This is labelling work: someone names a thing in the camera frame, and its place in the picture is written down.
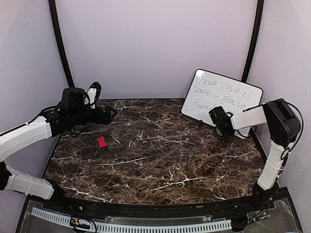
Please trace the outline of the red whiteboard eraser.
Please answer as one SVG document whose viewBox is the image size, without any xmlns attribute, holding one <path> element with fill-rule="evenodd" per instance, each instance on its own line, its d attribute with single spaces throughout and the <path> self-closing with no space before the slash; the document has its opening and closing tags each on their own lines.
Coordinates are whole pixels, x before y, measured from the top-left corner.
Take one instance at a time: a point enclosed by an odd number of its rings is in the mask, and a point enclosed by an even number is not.
<svg viewBox="0 0 311 233">
<path fill-rule="evenodd" d="M 98 142 L 98 144 L 99 144 L 99 148 L 103 149 L 103 148 L 106 148 L 106 147 L 107 147 L 106 140 L 105 140 L 105 138 L 104 138 L 103 136 L 97 138 L 97 142 Z"/>
</svg>

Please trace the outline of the white whiteboard black frame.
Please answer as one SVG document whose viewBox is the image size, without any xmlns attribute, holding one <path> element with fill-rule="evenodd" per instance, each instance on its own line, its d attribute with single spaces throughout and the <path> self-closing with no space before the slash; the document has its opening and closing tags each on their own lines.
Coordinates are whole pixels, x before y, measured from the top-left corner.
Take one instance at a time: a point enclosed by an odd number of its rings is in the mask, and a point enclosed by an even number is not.
<svg viewBox="0 0 311 233">
<path fill-rule="evenodd" d="M 236 115 L 258 106 L 263 90 L 257 86 L 198 69 L 186 95 L 181 113 L 212 127 L 209 111 L 221 106 L 225 112 Z"/>
</svg>

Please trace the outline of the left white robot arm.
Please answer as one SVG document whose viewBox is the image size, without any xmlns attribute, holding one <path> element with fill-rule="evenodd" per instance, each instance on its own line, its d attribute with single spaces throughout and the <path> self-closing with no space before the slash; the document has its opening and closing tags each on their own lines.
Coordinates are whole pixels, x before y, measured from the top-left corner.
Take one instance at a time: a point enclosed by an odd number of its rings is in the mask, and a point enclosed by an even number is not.
<svg viewBox="0 0 311 233">
<path fill-rule="evenodd" d="M 110 106 L 97 106 L 100 93 L 98 82 L 94 82 L 88 91 L 77 87 L 66 88 L 56 106 L 47 107 L 32 120 L 1 133 L 0 189 L 49 200 L 57 211 L 65 211 L 69 202 L 62 196 L 63 190 L 59 185 L 17 171 L 8 166 L 5 160 L 36 142 L 56 137 L 76 126 L 110 124 L 117 110 Z"/>
</svg>

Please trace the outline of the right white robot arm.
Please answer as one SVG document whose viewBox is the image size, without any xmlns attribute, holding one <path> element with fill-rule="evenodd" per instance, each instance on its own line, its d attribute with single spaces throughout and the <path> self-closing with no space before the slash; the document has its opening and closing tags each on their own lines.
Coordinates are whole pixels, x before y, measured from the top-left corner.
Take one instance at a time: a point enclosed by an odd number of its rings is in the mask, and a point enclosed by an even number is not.
<svg viewBox="0 0 311 233">
<path fill-rule="evenodd" d="M 303 117 L 296 116 L 294 106 L 284 99 L 273 100 L 244 110 L 239 114 L 227 113 L 223 107 L 210 110 L 209 116 L 221 137 L 266 124 L 271 146 L 264 168 L 248 199 L 248 207 L 257 211 L 265 208 L 274 197 L 276 182 L 284 170 L 287 159 L 303 131 Z"/>
</svg>

